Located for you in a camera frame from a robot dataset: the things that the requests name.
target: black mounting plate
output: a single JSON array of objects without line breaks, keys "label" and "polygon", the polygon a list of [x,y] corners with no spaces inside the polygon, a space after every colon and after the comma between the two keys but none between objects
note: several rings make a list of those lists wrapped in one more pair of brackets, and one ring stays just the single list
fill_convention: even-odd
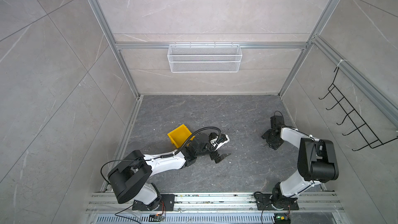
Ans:
[{"label": "black mounting plate", "polygon": [[[256,198],[257,210],[275,210],[271,205],[271,196],[272,194],[256,193],[254,198]],[[299,210],[297,201],[290,205],[290,210]]]},{"label": "black mounting plate", "polygon": [[[176,195],[173,194],[161,194],[162,199],[161,201],[164,202],[164,207],[166,211],[173,211],[174,209],[174,199]],[[131,210],[141,210],[141,211],[149,211],[147,206],[140,201],[134,201]],[[152,211],[162,211],[162,203],[159,204],[157,208]]]}]

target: white robotic arm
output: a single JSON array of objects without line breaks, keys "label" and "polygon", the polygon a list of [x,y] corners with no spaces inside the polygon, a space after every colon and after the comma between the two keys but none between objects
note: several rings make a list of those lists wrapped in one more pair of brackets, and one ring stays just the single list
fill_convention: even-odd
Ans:
[{"label": "white robotic arm", "polygon": [[333,142],[321,140],[287,127],[283,116],[271,117],[271,129],[261,136],[269,147],[276,150],[286,141],[298,148],[297,170],[287,180],[277,183],[272,191],[271,203],[275,209],[291,205],[307,189],[336,180],[339,171]]},{"label": "white robotic arm", "polygon": [[188,146],[185,146],[186,141],[182,147],[172,152],[156,155],[143,155],[136,150],[115,166],[108,174],[108,178],[118,203],[133,200],[142,202],[148,210],[155,209],[161,200],[161,195],[155,185],[146,182],[149,177],[167,170],[188,167],[196,161],[196,155],[199,153],[210,151],[211,160],[216,163],[230,155],[230,153],[219,155],[216,151],[229,142],[228,135],[221,134],[219,137],[214,132],[206,135],[198,131],[192,136],[194,134],[195,137]]},{"label": "white robotic arm", "polygon": [[[297,128],[292,129],[290,127],[281,128],[281,138],[297,148],[300,148],[301,138],[311,138],[314,140],[314,142],[319,142],[318,138],[307,136],[304,133],[299,132]],[[306,191],[307,189],[319,184],[321,184],[320,181],[304,180],[304,177],[300,175],[299,170],[296,170],[293,175],[291,175],[285,181],[281,182],[280,187],[282,195],[286,197],[294,197],[298,196],[300,193]]]}]

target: metal vent grate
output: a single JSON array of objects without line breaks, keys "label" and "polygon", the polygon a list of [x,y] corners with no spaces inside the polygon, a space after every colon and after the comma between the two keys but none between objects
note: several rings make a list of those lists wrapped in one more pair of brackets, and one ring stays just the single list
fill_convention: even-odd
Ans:
[{"label": "metal vent grate", "polygon": [[238,72],[242,52],[237,44],[170,45],[167,53],[173,73]]},{"label": "metal vent grate", "polygon": [[[150,214],[141,214],[140,219],[133,217],[131,214],[124,214],[129,218],[134,218],[142,224],[159,223],[155,221]],[[263,213],[263,223],[274,223],[274,214]],[[136,223],[132,220],[116,217],[113,214],[99,214],[96,224],[119,224],[119,223]],[[261,213],[167,213],[166,219],[162,224],[210,224],[210,223],[231,223],[231,224],[260,224]]]}]

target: yellow plastic box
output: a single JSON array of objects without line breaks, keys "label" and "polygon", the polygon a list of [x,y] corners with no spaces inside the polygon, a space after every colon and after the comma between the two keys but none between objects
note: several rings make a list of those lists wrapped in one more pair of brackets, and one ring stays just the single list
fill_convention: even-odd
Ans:
[{"label": "yellow plastic box", "polygon": [[176,129],[172,130],[171,132],[167,133],[167,136],[171,139],[172,143],[179,148],[183,145],[185,140],[189,136],[191,136],[192,132],[186,127],[184,124],[180,125]]}]

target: white wire basket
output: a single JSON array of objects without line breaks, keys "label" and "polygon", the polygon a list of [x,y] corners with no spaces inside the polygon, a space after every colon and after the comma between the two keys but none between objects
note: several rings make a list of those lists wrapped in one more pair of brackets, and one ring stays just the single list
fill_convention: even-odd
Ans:
[{"label": "white wire basket", "polygon": [[175,44],[167,58],[173,73],[238,72],[242,52],[237,44]]}]

